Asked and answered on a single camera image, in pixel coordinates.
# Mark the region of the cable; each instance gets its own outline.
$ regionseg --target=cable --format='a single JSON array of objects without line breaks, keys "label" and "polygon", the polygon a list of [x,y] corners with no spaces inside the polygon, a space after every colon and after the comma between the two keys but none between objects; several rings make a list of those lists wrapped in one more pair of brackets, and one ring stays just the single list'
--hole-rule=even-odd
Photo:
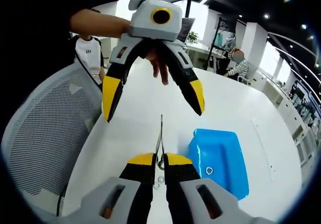
[{"label": "cable", "polygon": [[91,75],[91,73],[89,72],[89,70],[87,69],[87,67],[85,66],[85,64],[80,60],[80,57],[78,56],[77,52],[75,51],[76,57],[80,63],[80,65],[85,69],[85,71],[88,73],[89,77],[94,81],[94,83],[96,84],[96,86],[99,88],[99,84],[96,82],[96,80],[94,79],[94,77]]},{"label": "cable", "polygon": [[63,190],[61,191],[61,193],[60,193],[60,195],[59,195],[58,204],[57,204],[57,209],[56,209],[56,216],[59,216],[61,198],[62,198],[62,197],[65,197],[66,190],[67,190],[67,186],[68,186],[68,184],[65,185],[65,187],[63,188]]}]

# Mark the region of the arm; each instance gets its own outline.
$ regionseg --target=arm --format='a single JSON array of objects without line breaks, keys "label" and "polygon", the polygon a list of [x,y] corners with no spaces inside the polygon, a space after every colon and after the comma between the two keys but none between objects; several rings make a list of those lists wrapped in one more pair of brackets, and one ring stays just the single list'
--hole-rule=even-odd
[{"label": "arm", "polygon": [[239,64],[236,67],[234,67],[232,70],[228,71],[226,74],[227,74],[227,76],[233,76],[236,73],[242,72],[243,69],[244,69],[244,65],[243,64]]},{"label": "arm", "polygon": [[104,81],[104,77],[105,77],[104,56],[102,55],[102,51],[101,51],[101,41],[99,41],[98,39],[97,39],[97,41],[99,42],[99,45],[100,45],[100,71],[99,71],[99,78],[103,82]]},{"label": "arm", "polygon": [[120,38],[127,32],[129,21],[91,11],[91,0],[62,0],[61,11],[69,20],[71,32]]},{"label": "arm", "polygon": [[70,30],[86,35],[120,38],[126,33],[130,21],[100,14],[88,9],[78,11],[70,18]]},{"label": "arm", "polygon": [[100,67],[99,78],[101,81],[103,81],[104,77],[105,77],[105,69],[103,67]]}]

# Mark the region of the office chair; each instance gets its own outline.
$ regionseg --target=office chair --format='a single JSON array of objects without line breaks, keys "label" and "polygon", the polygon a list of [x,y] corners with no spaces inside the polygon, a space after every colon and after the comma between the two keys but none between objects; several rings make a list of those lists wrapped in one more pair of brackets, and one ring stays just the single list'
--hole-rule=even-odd
[{"label": "office chair", "polygon": [[100,89],[76,61],[41,83],[6,127],[4,161],[42,221],[54,220],[62,209],[59,197],[101,114],[101,101]]}]

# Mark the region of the blue plastic box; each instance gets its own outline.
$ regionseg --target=blue plastic box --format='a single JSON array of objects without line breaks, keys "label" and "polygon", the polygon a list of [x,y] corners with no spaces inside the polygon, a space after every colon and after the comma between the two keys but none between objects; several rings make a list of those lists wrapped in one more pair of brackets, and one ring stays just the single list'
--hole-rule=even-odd
[{"label": "blue plastic box", "polygon": [[234,132],[196,129],[187,158],[201,178],[214,180],[238,200],[249,194],[243,154]]}]

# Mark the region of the office ceiling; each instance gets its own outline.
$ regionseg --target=office ceiling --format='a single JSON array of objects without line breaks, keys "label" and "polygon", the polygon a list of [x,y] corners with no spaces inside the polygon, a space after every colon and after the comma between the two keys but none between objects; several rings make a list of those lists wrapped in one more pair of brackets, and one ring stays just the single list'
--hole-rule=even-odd
[{"label": "office ceiling", "polygon": [[[93,0],[95,6],[115,0]],[[317,7],[317,0],[209,0],[209,8],[221,13],[242,15],[239,20],[243,22],[258,22],[267,31],[277,33],[293,39],[299,44],[305,46],[313,54],[300,47],[298,44],[291,42],[282,37],[270,37],[268,41],[278,48],[282,48],[289,54],[296,57],[305,64],[315,75],[321,72],[321,60],[319,58],[316,68],[317,54],[317,36],[321,26],[321,19],[318,16],[320,9]],[[290,60],[287,55],[281,52],[281,56],[289,63],[291,67],[298,72],[318,94],[320,85],[317,79],[312,77],[311,73],[295,60]]]}]

